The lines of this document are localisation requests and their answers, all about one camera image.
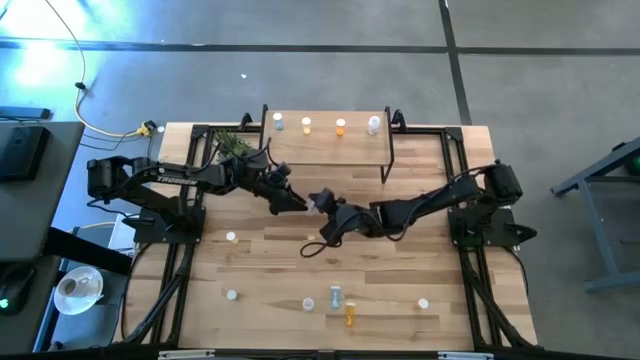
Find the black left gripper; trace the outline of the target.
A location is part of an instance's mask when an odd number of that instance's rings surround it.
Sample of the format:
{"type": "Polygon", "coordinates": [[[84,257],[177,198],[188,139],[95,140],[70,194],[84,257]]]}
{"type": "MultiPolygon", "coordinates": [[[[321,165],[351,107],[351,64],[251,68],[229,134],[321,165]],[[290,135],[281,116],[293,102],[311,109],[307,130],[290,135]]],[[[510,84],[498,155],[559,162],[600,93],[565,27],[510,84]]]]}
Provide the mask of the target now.
{"type": "Polygon", "coordinates": [[[268,200],[272,215],[308,210],[307,201],[293,191],[288,183],[287,177],[290,174],[291,168],[286,163],[281,163],[274,169],[267,166],[261,173],[259,196],[268,200]]]}

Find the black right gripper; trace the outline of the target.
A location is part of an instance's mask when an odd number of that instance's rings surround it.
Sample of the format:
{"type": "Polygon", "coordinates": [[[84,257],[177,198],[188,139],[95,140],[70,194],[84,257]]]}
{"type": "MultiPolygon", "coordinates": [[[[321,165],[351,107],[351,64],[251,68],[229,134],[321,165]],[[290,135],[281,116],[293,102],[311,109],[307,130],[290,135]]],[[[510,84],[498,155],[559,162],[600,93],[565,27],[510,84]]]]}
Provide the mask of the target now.
{"type": "Polygon", "coordinates": [[[320,229],[320,234],[328,246],[339,246],[347,232],[358,232],[366,237],[381,234],[381,225],[373,210],[347,203],[328,188],[315,195],[315,208],[327,215],[328,222],[320,229]]]}

